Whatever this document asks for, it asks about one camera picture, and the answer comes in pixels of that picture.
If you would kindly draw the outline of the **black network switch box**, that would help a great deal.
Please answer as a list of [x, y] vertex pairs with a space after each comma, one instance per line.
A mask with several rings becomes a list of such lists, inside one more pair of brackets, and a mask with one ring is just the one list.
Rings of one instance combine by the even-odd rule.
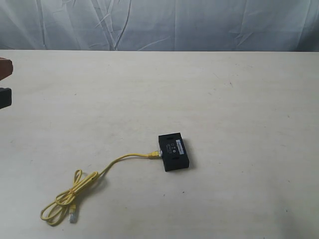
[[159, 135], [158, 139], [165, 172], [189, 167], [189, 158], [180, 132]]

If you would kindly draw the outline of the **grey wrinkled backdrop cloth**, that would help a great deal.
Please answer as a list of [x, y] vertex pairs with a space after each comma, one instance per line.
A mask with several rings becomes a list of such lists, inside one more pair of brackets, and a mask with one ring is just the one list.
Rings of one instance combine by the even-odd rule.
[[318, 51], [316, 0], [3, 0], [1, 49]]

